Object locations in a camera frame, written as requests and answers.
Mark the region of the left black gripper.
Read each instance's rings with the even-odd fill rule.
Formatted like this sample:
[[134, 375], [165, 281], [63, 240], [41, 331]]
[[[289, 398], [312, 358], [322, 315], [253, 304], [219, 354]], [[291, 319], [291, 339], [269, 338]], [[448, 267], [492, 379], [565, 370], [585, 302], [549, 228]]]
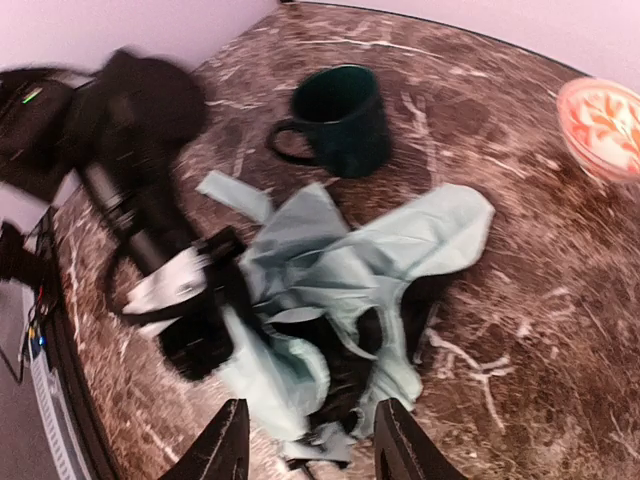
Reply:
[[237, 263], [246, 245], [232, 227], [220, 230], [206, 242], [212, 264], [205, 268], [207, 289], [203, 306], [160, 333], [167, 361], [189, 381], [200, 381], [232, 355], [235, 341], [226, 326], [223, 309], [229, 307], [236, 323], [260, 333], [260, 319], [253, 311], [248, 284]]

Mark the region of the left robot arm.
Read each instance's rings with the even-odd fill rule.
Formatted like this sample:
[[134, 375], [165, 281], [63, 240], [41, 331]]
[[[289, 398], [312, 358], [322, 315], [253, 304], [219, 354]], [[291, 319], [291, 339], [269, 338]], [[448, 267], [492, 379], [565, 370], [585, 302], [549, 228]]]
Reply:
[[160, 58], [120, 49], [74, 87], [58, 68], [1, 75], [1, 155], [40, 172], [75, 170], [117, 240], [104, 271], [108, 310], [150, 328], [167, 361], [199, 381], [232, 355], [222, 310], [257, 326], [232, 227], [203, 237], [180, 209], [172, 162], [205, 126], [205, 94]]

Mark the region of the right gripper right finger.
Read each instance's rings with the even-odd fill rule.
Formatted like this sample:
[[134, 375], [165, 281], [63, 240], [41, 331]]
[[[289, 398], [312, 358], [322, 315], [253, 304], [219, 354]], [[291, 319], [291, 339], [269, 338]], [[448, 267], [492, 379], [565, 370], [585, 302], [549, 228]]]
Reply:
[[390, 480], [466, 480], [396, 398], [378, 403], [375, 475]]

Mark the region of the mint green folding umbrella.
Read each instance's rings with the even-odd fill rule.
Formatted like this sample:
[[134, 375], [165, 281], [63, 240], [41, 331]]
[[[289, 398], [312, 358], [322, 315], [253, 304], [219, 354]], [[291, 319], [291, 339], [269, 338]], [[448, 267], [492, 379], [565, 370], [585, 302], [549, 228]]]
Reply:
[[446, 184], [350, 230], [318, 183], [279, 207], [218, 171], [198, 191], [260, 227], [240, 268], [266, 337], [225, 308], [235, 350], [218, 377], [282, 455], [347, 466], [380, 401], [414, 406], [412, 360], [438, 287], [480, 259], [494, 207]]

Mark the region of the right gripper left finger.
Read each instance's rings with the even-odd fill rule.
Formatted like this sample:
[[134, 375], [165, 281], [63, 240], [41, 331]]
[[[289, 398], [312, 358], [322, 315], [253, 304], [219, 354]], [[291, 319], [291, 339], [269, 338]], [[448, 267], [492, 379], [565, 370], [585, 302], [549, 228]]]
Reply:
[[247, 479], [249, 473], [249, 413], [244, 399], [227, 400], [172, 467], [177, 480]]

